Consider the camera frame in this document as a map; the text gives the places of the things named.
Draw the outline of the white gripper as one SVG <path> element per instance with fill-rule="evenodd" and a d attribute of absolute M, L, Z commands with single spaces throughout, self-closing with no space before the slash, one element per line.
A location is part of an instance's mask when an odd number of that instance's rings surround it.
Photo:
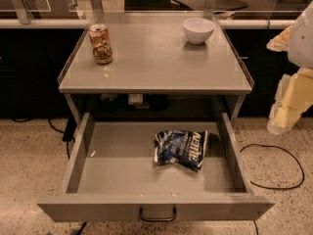
<path fill-rule="evenodd" d="M 289 51 L 292 26 L 272 38 L 266 47 L 275 52 Z M 275 103 L 272 105 L 267 130 L 275 135 L 286 133 L 313 105 L 313 70 L 300 68 L 292 76 L 284 74 L 280 80 Z"/>

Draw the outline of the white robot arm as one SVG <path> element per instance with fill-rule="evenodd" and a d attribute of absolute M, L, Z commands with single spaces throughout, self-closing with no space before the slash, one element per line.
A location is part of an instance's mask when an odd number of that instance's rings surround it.
<path fill-rule="evenodd" d="M 267 130 L 279 135 L 290 131 L 313 105 L 313 2 L 267 48 L 286 51 L 289 61 L 299 67 L 293 75 L 284 74 L 276 90 Z"/>

